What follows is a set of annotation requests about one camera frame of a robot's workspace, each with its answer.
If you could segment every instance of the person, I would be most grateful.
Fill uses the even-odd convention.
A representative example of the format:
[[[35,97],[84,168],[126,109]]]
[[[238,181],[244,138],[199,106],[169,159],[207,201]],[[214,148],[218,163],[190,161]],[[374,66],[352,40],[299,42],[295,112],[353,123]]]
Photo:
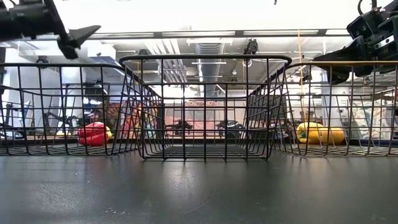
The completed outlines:
[[[88,115],[88,117],[90,118],[90,123],[103,122],[102,121],[102,113],[100,110],[93,109],[91,111],[91,113]]]

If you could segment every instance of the ventilation duct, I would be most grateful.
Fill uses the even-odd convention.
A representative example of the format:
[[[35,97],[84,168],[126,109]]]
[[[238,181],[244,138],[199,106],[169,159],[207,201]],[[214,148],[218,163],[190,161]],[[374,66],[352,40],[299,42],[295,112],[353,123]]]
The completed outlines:
[[[195,44],[195,53],[198,55],[221,55],[223,52],[224,44]],[[220,71],[221,59],[200,59],[198,62],[198,72],[199,76],[203,77],[203,82],[216,82]],[[206,97],[214,97],[216,95],[216,85],[207,85],[205,94]]]

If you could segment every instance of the yellow bell pepper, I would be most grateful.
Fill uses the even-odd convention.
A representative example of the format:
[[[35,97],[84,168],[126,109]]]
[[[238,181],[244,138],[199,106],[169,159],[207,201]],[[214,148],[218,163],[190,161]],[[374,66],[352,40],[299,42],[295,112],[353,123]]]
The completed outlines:
[[[319,143],[319,132],[318,130],[323,126],[318,123],[308,122],[301,123],[296,129],[297,139],[301,143],[308,144],[318,144]]]
[[[322,143],[327,144],[341,144],[344,141],[344,131],[341,128],[320,128],[319,139]]]

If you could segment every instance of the wire basket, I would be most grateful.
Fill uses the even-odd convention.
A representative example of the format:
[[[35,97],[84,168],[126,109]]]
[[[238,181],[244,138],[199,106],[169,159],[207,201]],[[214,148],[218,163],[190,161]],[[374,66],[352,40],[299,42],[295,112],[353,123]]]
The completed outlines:
[[[150,60],[160,65],[157,82],[144,81],[146,63]],[[186,70],[170,71],[173,67],[170,63],[178,65],[179,60],[198,64],[199,74],[187,80]],[[213,68],[226,64],[227,60],[241,64],[243,75],[222,80],[226,75],[220,77]],[[249,79],[251,60],[262,62],[264,82]],[[271,72],[271,60],[279,65],[274,72]],[[274,143],[287,137],[280,135],[276,128],[284,121],[282,109],[286,104],[286,92],[282,77],[291,61],[283,55],[134,55],[121,58],[121,65],[137,65],[136,74],[140,80],[139,91],[127,94],[127,102],[140,102],[138,107],[129,107],[140,114],[139,154],[144,159],[162,160],[268,159]],[[160,122],[154,125],[152,120]]]
[[[137,149],[136,77],[110,64],[3,63],[0,155],[107,156]],[[118,82],[107,82],[114,76]]]
[[[397,64],[291,65],[285,77],[286,116],[278,127],[289,137],[275,148],[313,157],[398,155]],[[364,68],[370,75],[358,75]]]

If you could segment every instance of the table surface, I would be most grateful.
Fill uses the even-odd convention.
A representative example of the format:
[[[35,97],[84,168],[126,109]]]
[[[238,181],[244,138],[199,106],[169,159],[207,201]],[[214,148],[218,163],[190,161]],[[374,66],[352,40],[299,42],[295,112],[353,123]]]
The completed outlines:
[[[398,223],[398,157],[0,157],[0,223]]]

